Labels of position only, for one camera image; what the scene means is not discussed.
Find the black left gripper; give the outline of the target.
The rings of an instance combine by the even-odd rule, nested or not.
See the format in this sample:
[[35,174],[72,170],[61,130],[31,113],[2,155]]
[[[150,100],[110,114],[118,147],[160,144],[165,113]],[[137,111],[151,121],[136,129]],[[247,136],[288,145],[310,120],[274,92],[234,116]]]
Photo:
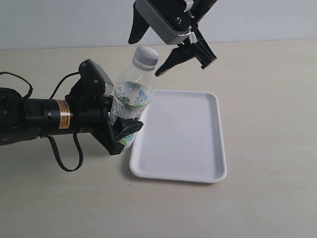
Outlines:
[[140,131],[144,124],[138,120],[117,118],[112,126],[108,113],[113,95],[90,98],[83,94],[81,86],[81,81],[76,82],[65,96],[73,113],[71,128],[76,132],[90,133],[110,155],[119,155],[123,145],[118,141]]

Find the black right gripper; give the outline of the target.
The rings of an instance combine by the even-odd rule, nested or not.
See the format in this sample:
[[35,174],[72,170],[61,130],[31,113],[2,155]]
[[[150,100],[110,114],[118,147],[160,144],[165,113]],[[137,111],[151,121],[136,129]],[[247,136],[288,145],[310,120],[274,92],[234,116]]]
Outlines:
[[[191,17],[191,33],[188,38],[171,51],[165,62],[155,72],[156,77],[193,58],[196,58],[200,62],[202,69],[208,67],[217,59],[199,31],[199,22],[215,3],[215,0],[194,0],[194,5],[189,12]],[[135,1],[133,3],[133,22],[128,44],[138,43],[149,27],[149,24],[137,10]]]

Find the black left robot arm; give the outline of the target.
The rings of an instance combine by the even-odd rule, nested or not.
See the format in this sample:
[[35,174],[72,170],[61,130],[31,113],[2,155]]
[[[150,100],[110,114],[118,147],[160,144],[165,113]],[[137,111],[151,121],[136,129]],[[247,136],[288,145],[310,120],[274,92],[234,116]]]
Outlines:
[[0,143],[9,145],[37,137],[74,133],[91,134],[111,155],[124,146],[120,140],[138,132],[138,120],[109,119],[112,96],[78,81],[63,100],[24,99],[13,89],[0,90]]

